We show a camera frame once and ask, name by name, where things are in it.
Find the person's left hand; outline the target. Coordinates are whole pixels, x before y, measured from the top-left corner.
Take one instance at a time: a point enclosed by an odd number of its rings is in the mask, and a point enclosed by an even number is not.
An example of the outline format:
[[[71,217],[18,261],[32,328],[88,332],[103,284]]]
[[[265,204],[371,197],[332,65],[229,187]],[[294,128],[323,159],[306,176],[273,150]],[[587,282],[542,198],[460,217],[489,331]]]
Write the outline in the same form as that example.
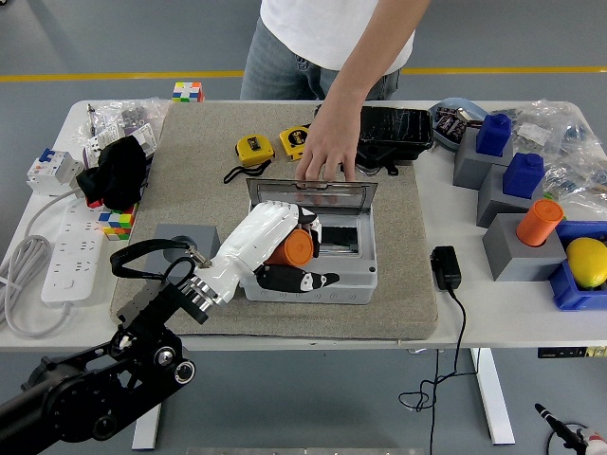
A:
[[[322,104],[309,127],[303,157],[296,168],[298,182],[334,182],[339,167],[343,167],[346,182],[356,181],[361,107],[328,101]]]

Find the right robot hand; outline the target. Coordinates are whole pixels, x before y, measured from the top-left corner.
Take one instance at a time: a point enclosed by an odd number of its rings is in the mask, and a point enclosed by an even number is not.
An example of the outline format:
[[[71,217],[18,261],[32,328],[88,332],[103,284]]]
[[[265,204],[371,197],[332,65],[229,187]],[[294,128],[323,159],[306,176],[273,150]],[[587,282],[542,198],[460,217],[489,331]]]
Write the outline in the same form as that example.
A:
[[[577,454],[605,454],[606,439],[591,428],[580,428],[573,431],[564,422],[554,415],[543,405],[536,403],[535,410],[543,420],[551,427],[554,434],[563,440],[563,446],[574,450]]]

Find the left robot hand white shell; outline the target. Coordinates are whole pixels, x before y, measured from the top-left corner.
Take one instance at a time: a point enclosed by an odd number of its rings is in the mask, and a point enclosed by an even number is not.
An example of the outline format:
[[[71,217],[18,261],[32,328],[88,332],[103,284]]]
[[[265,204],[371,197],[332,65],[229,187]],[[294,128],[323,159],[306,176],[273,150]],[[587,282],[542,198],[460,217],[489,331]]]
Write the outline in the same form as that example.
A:
[[[238,284],[250,277],[272,291],[321,289],[340,280],[336,273],[302,269],[321,238],[322,224],[311,210],[280,201],[259,203],[219,247],[211,266],[194,272],[190,289],[219,305],[231,301]]]

